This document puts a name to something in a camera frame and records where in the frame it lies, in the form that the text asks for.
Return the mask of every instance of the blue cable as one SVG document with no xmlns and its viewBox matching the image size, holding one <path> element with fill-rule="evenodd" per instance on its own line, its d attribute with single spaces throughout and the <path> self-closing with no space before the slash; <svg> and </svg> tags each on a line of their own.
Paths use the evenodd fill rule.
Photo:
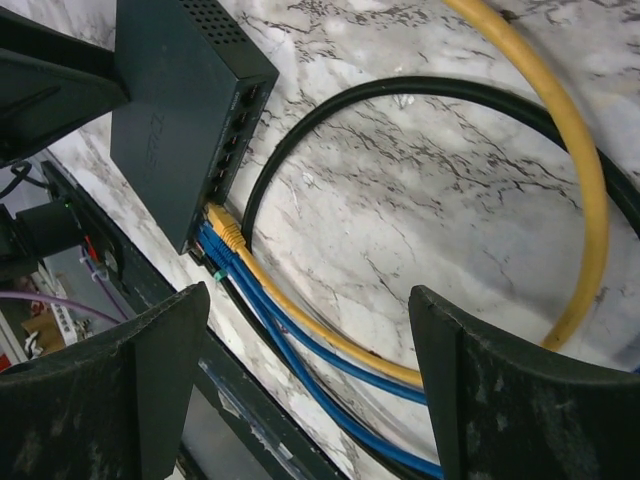
<svg viewBox="0 0 640 480">
<path fill-rule="evenodd" d="M 235 268 L 232 266 L 228 269 L 230 273 L 236 273 Z M 318 386 L 315 380 L 311 377 L 306 370 L 302 361 L 298 358 L 298 355 L 293 350 L 291 345 L 284 338 L 280 332 L 275 321 L 271 318 L 269 313 L 265 310 L 264 306 L 260 303 L 260 300 L 253 294 L 249 286 L 245 283 L 242 275 L 234 276 L 240 289 L 245 292 L 247 299 L 255 309 L 258 317 L 263 322 L 269 334 L 273 337 L 273 340 L 278 345 L 278 348 L 282 351 L 287 361 L 291 364 L 296 376 L 300 379 L 305 388 L 311 393 L 313 398 L 320 404 L 327 414 L 341 427 L 349 430 L 354 436 L 358 437 L 363 443 L 367 444 L 371 448 L 376 449 L 378 452 L 386 455 L 387 457 L 403 463 L 415 470 L 424 472 L 428 475 L 432 475 L 436 478 L 443 479 L 444 474 L 442 468 L 435 463 L 424 460 L 412 453 L 406 452 L 399 447 L 396 447 L 392 443 L 373 435 L 366 430 L 362 425 L 357 423 L 351 417 L 346 415 L 340 408 L 338 408 L 335 402 Z"/>
<path fill-rule="evenodd" d="M 311 350 L 313 353 L 315 353 L 334 367 L 342 370 L 345 373 L 348 373 L 349 375 L 352 375 L 355 378 L 358 378 L 359 380 L 362 380 L 363 382 L 368 383 L 369 385 L 377 387 L 400 398 L 419 403 L 421 405 L 427 404 L 425 394 L 421 390 L 411 388 L 407 385 L 403 385 L 396 381 L 369 372 L 357 365 L 348 362 L 342 357 L 339 357 L 335 353 L 317 343 L 293 320 L 291 320 L 289 316 L 284 313 L 278 305 L 276 305 L 271 297 L 269 297 L 269 295 L 262 289 L 262 286 L 258 283 L 253 274 L 244 264 L 244 262 L 237 255 L 231 252 L 231 250 L 226 246 L 226 244 L 224 244 L 224 242 L 222 242 L 220 237 L 218 237 L 218 235 L 211 229 L 210 226 L 207 225 L 204 229 L 201 229 L 199 241 L 201 242 L 207 254 L 210 254 L 210 252 L 207 251 L 207 246 L 209 247 L 211 253 L 213 253 L 213 255 L 211 256 L 215 260 L 219 260 L 220 258 L 222 258 L 219 263 L 220 266 L 223 266 L 222 264 L 225 264 L 224 268 L 226 270 L 229 270 L 230 268 L 234 269 L 235 272 L 243 278 L 244 284 L 249 287 L 249 290 L 253 293 L 256 299 L 264 307 L 266 307 L 266 310 L 271 315 L 273 315 L 284 328 L 291 332 L 293 337 L 306 348 Z"/>
</svg>

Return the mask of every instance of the black network switch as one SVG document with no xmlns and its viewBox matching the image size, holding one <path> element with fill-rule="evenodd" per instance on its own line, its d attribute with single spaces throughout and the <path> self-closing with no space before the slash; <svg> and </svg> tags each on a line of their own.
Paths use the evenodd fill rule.
<svg viewBox="0 0 640 480">
<path fill-rule="evenodd" d="M 222 203 L 278 71 L 215 0 L 118 0 L 111 157 L 179 253 Z"/>
</svg>

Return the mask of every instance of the marble surface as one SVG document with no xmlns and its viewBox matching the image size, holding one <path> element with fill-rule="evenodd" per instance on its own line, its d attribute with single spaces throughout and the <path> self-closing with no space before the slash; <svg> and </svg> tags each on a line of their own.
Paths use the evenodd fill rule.
<svg viewBox="0 0 640 480">
<path fill-rule="evenodd" d="M 535 99 L 501 54 L 440 2 L 221 0 L 281 72 L 230 196 L 241 211 L 261 165 L 304 114 L 375 78 L 437 74 Z M 600 148 L 640 177 L 640 2 L 494 0 L 550 62 Z M 0 0 L 113 48 L 115 0 Z M 176 288 L 207 281 L 210 325 L 351 478 L 391 478 L 344 436 L 206 273 L 178 257 L 109 159 L 110 118 L 51 150 Z M 270 188 L 259 257 L 311 311 L 383 357 L 415 367 L 407 299 L 425 284 L 480 318 L 540 341 L 571 295 L 583 219 L 569 157 L 514 121 L 441 98 L 386 98 L 305 139 Z M 593 309 L 562 353 L 640 363 L 640 248 L 611 207 L 611 253 Z M 387 438 L 428 458 L 428 412 L 308 356 Z"/>
</svg>

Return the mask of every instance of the yellow cable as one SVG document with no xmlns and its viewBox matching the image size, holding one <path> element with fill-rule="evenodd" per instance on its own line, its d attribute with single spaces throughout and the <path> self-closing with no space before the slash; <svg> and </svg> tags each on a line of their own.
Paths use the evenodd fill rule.
<svg viewBox="0 0 640 480">
<path fill-rule="evenodd" d="M 542 343 L 546 348 L 557 350 L 569 339 L 589 310 L 600 286 L 607 260 L 607 197 L 595 145 L 580 113 L 562 85 L 535 51 L 502 17 L 480 0 L 443 1 L 496 45 L 529 81 L 547 106 L 576 166 L 585 215 L 585 247 L 582 270 L 573 297 Z M 298 322 L 362 363 L 397 380 L 416 386 L 422 385 L 418 371 L 379 358 L 309 317 L 291 302 L 262 270 L 247 250 L 244 238 L 227 212 L 221 207 L 211 205 L 208 217 L 216 233 L 238 253 L 274 300 Z"/>
<path fill-rule="evenodd" d="M 578 328 L 598 293 L 607 263 L 607 193 L 596 147 L 580 112 L 536 52 L 504 19 L 481 0 L 443 0 L 500 49 L 544 102 L 573 158 L 585 217 L 582 270 L 564 313 L 542 346 L 558 350 Z"/>
</svg>

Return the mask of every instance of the purple cable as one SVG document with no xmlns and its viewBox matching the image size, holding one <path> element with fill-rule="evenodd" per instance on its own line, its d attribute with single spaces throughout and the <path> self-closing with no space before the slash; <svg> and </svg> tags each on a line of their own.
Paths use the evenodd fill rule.
<svg viewBox="0 0 640 480">
<path fill-rule="evenodd" d="M 86 259 L 84 262 L 82 263 L 86 263 L 87 267 L 89 268 L 89 270 L 91 270 L 91 276 L 92 278 L 95 278 L 98 282 L 98 285 L 100 285 L 100 288 L 102 288 L 102 291 L 105 293 L 105 295 L 109 298 L 109 300 L 111 301 L 111 304 L 113 305 L 113 307 L 118 310 L 118 313 L 120 313 L 120 316 L 122 316 L 122 318 L 124 320 L 128 320 L 127 314 L 126 312 L 122 309 L 122 307 L 120 305 L 118 305 L 117 300 L 114 298 L 113 295 L 111 295 L 111 292 L 109 291 L 109 289 L 107 288 L 107 286 L 104 284 L 104 282 L 102 281 L 102 279 L 100 278 L 100 275 L 96 274 L 93 275 L 94 273 L 96 273 L 96 269 L 93 266 L 93 263 L 91 262 L 91 258 L 89 258 L 89 255 L 87 255 L 87 253 L 84 251 L 82 251 L 82 254 L 84 256 L 84 258 Z"/>
<path fill-rule="evenodd" d="M 88 313 L 93 315 L 94 317 L 101 318 L 102 320 L 106 320 L 109 323 L 113 323 L 114 325 L 119 325 L 121 322 L 116 320 L 115 318 L 110 317 L 109 315 L 105 315 L 98 310 L 95 310 L 91 307 L 87 307 L 78 302 L 74 302 L 73 300 L 68 300 L 66 298 L 58 298 L 52 297 L 50 295 L 45 295 L 44 293 L 31 293 L 31 292 L 13 292 L 11 290 L 0 290 L 0 298 L 15 298 L 17 300 L 32 300 L 34 302 L 44 302 L 44 303 L 52 303 L 54 305 L 63 305 L 72 310 L 76 310 L 78 312 Z"/>
</svg>

